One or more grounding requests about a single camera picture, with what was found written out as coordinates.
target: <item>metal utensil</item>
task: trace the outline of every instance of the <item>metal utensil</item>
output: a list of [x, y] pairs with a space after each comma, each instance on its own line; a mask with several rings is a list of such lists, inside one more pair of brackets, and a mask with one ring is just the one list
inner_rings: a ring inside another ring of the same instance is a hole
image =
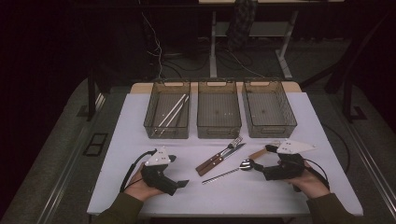
[[239, 148], [241, 148], [244, 144], [239, 145], [242, 141], [242, 137], [238, 136], [235, 138], [226, 148], [224, 148], [219, 153], [216, 153], [209, 160], [204, 161], [201, 165], [197, 166], [195, 170], [198, 172], [198, 175], [202, 176], [217, 166], [220, 162], [224, 161], [231, 155], [233, 155]]
[[202, 184], [205, 185], [205, 184], [211, 183], [211, 182], [213, 182], [213, 181], [216, 181], [216, 180], [220, 179], [221, 177], [223, 177], [223, 176], [225, 176], [225, 175], [232, 174], [233, 172], [236, 172], [236, 171], [238, 171], [238, 170], [243, 170], [243, 171], [251, 170], [251, 169], [253, 169], [253, 163], [252, 163], [252, 162], [253, 162], [253, 160], [251, 160], [251, 159], [246, 159], [246, 160], [242, 161], [242, 163], [239, 165], [238, 168], [233, 169], [233, 170], [231, 170], [231, 171], [229, 171], [229, 172], [226, 172], [226, 173], [224, 173], [224, 174], [222, 174], [222, 175], [217, 175], [217, 176], [215, 176], [215, 177], [212, 177], [212, 178], [210, 178], [210, 179], [207, 179], [207, 180], [203, 181]]
[[227, 149], [225, 151], [222, 151], [214, 155], [212, 158], [210, 158], [209, 160], [205, 161], [197, 168], [195, 168], [195, 170], [198, 172], [199, 176], [203, 176], [204, 174], [215, 168], [217, 165], [227, 160], [227, 158], [231, 157], [236, 151], [238, 151], [245, 144], [246, 143], [241, 143], [238, 146], [236, 146], [236, 148], [234, 149]]
[[[275, 147], [279, 147], [280, 146], [280, 142], [278, 140], [275, 140], [269, 144], [265, 144], [265, 145], [271, 145], [271, 146], [275, 146]], [[264, 147], [263, 149], [251, 154], [250, 156], [248, 156], [250, 159], [252, 160], [256, 160], [258, 159], [260, 156], [264, 155], [265, 153], [267, 153], [268, 150], [266, 147]]]
[[[161, 123], [158, 125], [158, 127], [162, 127], [163, 124], [166, 122], [166, 120], [169, 118], [169, 116], [172, 116], [172, 118], [170, 118], [166, 124], [166, 128], [169, 126], [169, 124], [174, 120], [175, 116], [180, 112], [181, 108], [184, 106], [185, 103], [187, 103], [187, 101], [189, 100], [189, 95], [187, 94], [183, 94], [180, 99], [178, 99], [177, 103], [172, 107], [172, 109], [169, 111], [169, 113], [165, 116], [165, 118], [163, 119], [163, 121], [161, 121]], [[151, 134], [151, 136], [153, 136], [154, 134], [156, 134], [158, 132], [157, 129], [154, 129], [154, 132]]]

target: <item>floor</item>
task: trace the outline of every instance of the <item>floor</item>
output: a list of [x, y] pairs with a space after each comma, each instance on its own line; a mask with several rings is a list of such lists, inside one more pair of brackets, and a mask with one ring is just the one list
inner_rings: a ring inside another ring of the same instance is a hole
[[[168, 49], [164, 56], [163, 75], [209, 77], [208, 42], [205, 39], [201, 41], [202, 53], [194, 58], [184, 58]], [[243, 51], [232, 55], [221, 48], [221, 42], [218, 43], [218, 77], [280, 77], [282, 71], [275, 56], [275, 49], [280, 44], [276, 39], [252, 39]], [[286, 53], [292, 80], [300, 83], [332, 65], [340, 59], [348, 44], [347, 40], [341, 39], [292, 41]], [[342, 92], [327, 94], [323, 90], [326, 81], [325, 77], [303, 91], [308, 93], [337, 158], [345, 169], [348, 167], [346, 175], [361, 201], [364, 215], [375, 223], [395, 223], [396, 216], [394, 211], [390, 212], [387, 200], [387, 194], [392, 195], [396, 189], [396, 164], [392, 161], [396, 154], [395, 133], [356, 87], [352, 104], [360, 107], [367, 119], [348, 123], [341, 115]], [[86, 80], [76, 88], [1, 224], [82, 224], [94, 219], [87, 215], [86, 210], [129, 89], [128, 86], [117, 86], [109, 94], [100, 94], [96, 102], [97, 113], [87, 121]], [[82, 155], [95, 133], [107, 133], [102, 153], [98, 157]], [[367, 155], [374, 159], [379, 172], [367, 167]], [[264, 221], [255, 219], [251, 223], [279, 223], [278, 219]], [[247, 219], [237, 222], [250, 223]], [[296, 217], [284, 218], [284, 222], [311, 223], [311, 220], [310, 217]], [[153, 219], [151, 223], [160, 222]]]

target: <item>wire mesh basket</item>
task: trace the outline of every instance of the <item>wire mesh basket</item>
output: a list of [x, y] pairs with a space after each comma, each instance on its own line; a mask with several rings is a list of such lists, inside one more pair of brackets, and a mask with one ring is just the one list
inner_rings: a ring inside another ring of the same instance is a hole
[[251, 138], [290, 137], [297, 121], [281, 81], [246, 78], [242, 96]]
[[198, 82], [199, 138], [236, 138], [242, 126], [236, 82], [210, 78]]
[[144, 127], [148, 138], [189, 138], [190, 82], [185, 79], [153, 83]]

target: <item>table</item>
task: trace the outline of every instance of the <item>table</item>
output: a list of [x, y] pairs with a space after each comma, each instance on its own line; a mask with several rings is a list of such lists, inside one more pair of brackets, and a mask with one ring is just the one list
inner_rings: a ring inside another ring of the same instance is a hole
[[[126, 96], [119, 121], [113, 134], [106, 158], [94, 189], [88, 213], [97, 215], [107, 209], [116, 198], [122, 179], [129, 166], [146, 151], [166, 147], [177, 159], [169, 164], [165, 175], [178, 181], [189, 179], [184, 189], [174, 196], [160, 195], [146, 201], [140, 217], [296, 217], [307, 216], [306, 197], [296, 193], [283, 181], [266, 181], [262, 173], [237, 171], [210, 184], [202, 181], [230, 171], [239, 166], [248, 155], [275, 139], [249, 138], [245, 120], [241, 88], [237, 82], [242, 118], [241, 136], [247, 143], [228, 160], [204, 176], [198, 176], [194, 168], [222, 150], [230, 139], [198, 139], [196, 128], [197, 83], [191, 83], [191, 120], [188, 139], [149, 139], [143, 120], [149, 104], [150, 83], [139, 83]], [[362, 208], [306, 93], [294, 82], [283, 82], [291, 108], [297, 119], [290, 139], [316, 145], [317, 150], [302, 153], [317, 162], [327, 172], [332, 192], [336, 193], [346, 210], [361, 216]], [[256, 160], [265, 166], [276, 165], [276, 154], [268, 153]]]

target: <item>hand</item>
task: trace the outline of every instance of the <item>hand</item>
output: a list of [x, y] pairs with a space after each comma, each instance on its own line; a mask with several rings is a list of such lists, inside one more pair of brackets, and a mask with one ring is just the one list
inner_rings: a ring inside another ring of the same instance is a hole
[[131, 186], [127, 187], [124, 191], [124, 193], [131, 195], [132, 197], [136, 198], [137, 200], [144, 202], [145, 200], [159, 195], [163, 194], [162, 191], [149, 187], [146, 182], [143, 180], [142, 174], [140, 171], [143, 168], [144, 163], [140, 164], [139, 169], [137, 170], [136, 174], [132, 176], [131, 181], [129, 184], [132, 184]]
[[285, 181], [299, 188], [309, 199], [330, 194], [327, 187], [307, 170], [304, 170], [301, 176], [286, 179]]

